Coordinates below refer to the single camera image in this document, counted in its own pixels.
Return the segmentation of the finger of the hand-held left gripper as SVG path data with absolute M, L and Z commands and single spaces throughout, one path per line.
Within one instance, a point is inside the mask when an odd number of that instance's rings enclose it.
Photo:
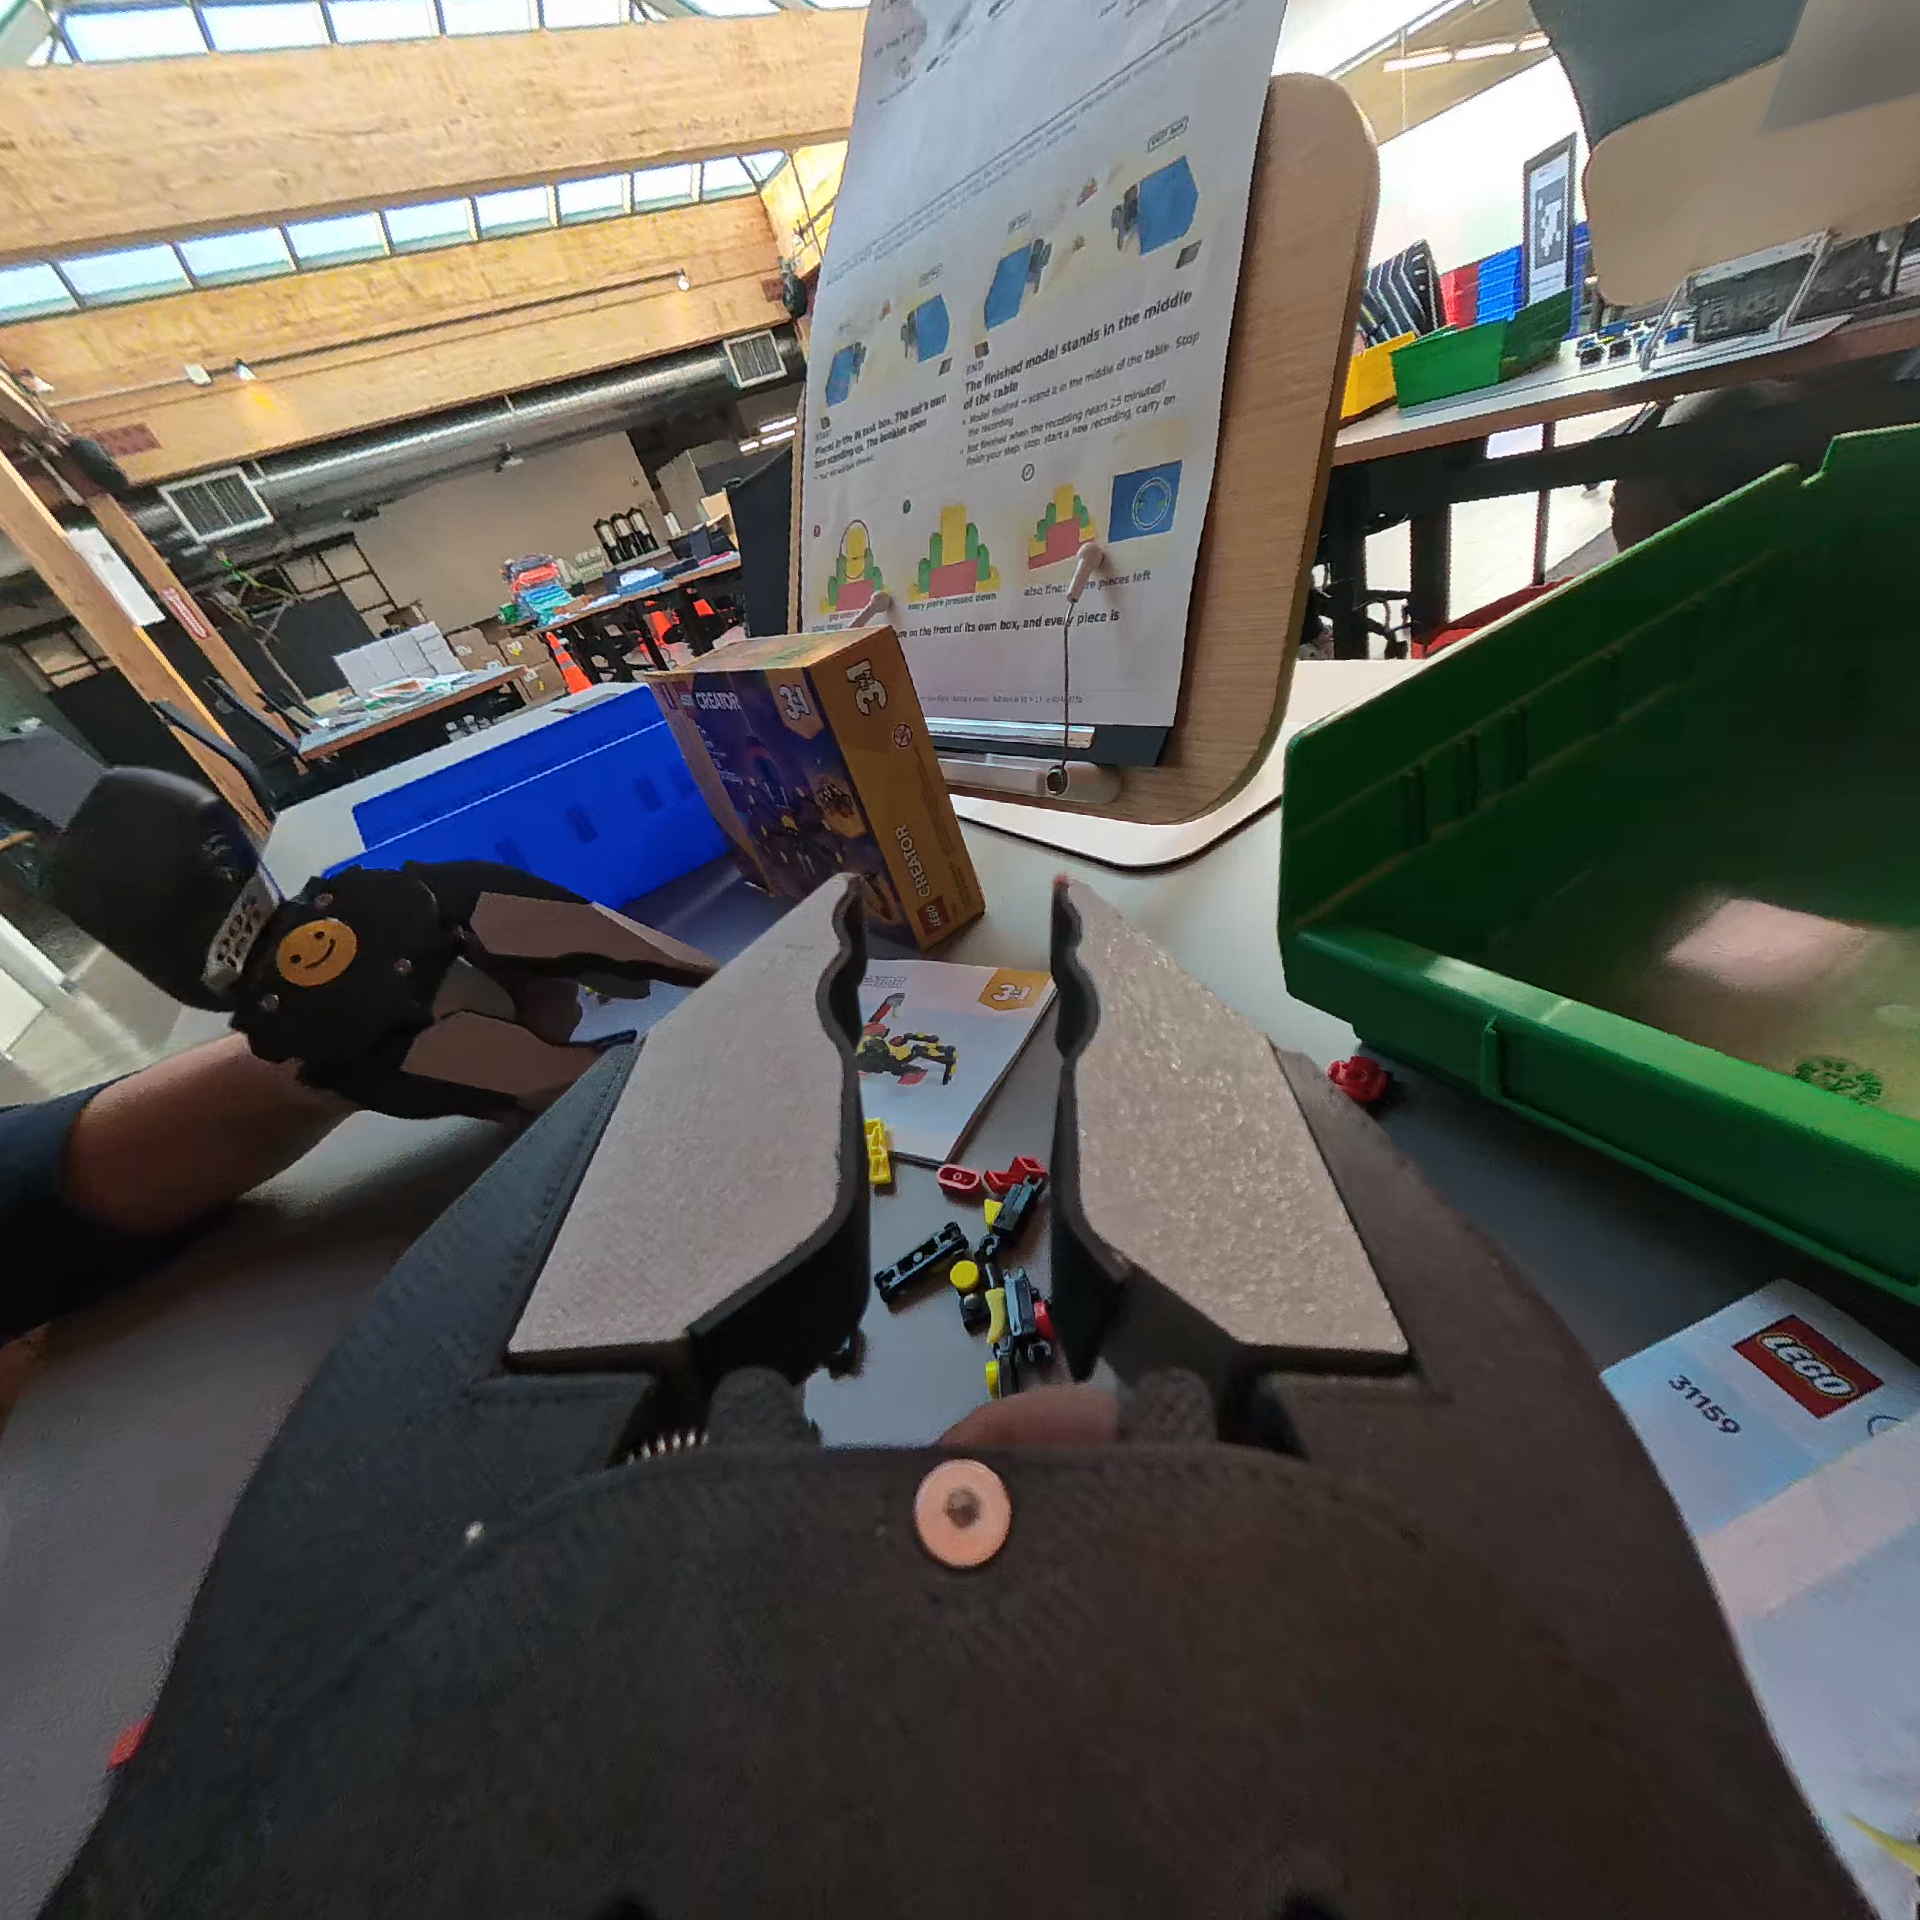
M 549 978 L 595 992 L 647 992 L 659 981 L 693 989 L 723 970 L 706 951 L 571 891 L 454 886 L 451 906 L 467 962 L 509 992 Z
M 455 1010 L 405 1053 L 405 1116 L 540 1114 L 630 1041 L 630 1024 L 608 1025 L 590 1005 L 519 1005 L 516 1016 Z

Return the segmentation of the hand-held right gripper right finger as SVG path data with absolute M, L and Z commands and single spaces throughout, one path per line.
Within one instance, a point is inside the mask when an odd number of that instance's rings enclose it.
M 1409 1336 L 1270 1038 L 1068 876 L 1050 970 L 1050 1310 L 1074 1377 L 1404 1370 Z

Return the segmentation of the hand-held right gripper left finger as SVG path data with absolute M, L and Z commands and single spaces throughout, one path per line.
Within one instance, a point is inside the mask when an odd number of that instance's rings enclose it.
M 859 1333 L 874 1289 L 864 967 L 863 895 L 836 876 L 651 1027 L 509 1363 L 800 1382 Z

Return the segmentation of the pile of lego pieces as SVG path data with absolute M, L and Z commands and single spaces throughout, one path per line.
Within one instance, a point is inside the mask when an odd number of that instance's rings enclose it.
M 1035 1154 L 997 1166 L 942 1161 L 932 1181 L 940 1219 L 879 1261 L 874 1287 L 892 1312 L 947 1287 L 961 1330 L 981 1346 L 990 1399 L 1013 1397 L 1061 1355 L 1045 1278 L 1030 1259 L 1050 1216 L 1050 1168 Z

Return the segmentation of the person's left forearm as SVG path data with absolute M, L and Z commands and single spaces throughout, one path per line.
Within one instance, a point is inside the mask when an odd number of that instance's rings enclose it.
M 356 1112 L 230 1033 L 2 1112 L 2 1342 L 172 1259 Z

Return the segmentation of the purple lego set box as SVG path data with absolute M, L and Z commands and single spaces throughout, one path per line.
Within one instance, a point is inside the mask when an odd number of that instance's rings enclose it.
M 644 682 L 766 891 L 795 903 L 849 874 L 868 924 L 921 952 L 982 918 L 892 625 L 734 641 Z

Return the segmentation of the blue plastic bin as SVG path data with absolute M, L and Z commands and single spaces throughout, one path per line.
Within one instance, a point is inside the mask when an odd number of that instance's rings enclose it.
M 362 799 L 348 863 L 494 862 L 623 906 L 732 851 L 647 688 Z

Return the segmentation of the open spider instruction booklet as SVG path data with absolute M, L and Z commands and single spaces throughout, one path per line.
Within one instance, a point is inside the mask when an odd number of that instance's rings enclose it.
M 898 1158 L 954 1161 L 1051 999 L 1048 972 L 874 959 L 854 1037 L 863 1116 Z

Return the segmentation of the green plastic bin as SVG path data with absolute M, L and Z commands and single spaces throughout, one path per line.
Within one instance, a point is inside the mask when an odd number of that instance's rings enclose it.
M 1841 436 L 1298 732 L 1293 995 L 1916 1299 L 1916 515 Z

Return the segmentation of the closed instruction booklet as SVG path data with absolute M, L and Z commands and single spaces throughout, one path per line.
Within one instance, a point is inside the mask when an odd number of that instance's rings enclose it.
M 1919 1368 L 1765 1284 L 1601 1372 L 1777 1748 L 1876 1915 L 1919 1914 Z

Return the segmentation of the background workbench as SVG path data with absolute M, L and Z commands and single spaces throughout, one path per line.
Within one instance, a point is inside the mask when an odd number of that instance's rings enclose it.
M 1319 564 L 1335 659 L 1363 659 L 1365 542 L 1409 528 L 1409 637 L 1446 620 L 1452 517 L 1466 502 L 1621 478 L 1681 478 L 1737 459 L 1807 464 L 1839 436 L 1916 422 L 1916 375 L 1859 384 L 1859 372 L 1916 372 L 1916 301 L 1751 333 L 1719 347 L 1584 367 L 1566 344 L 1546 366 L 1438 401 L 1397 404 L 1334 441 Z

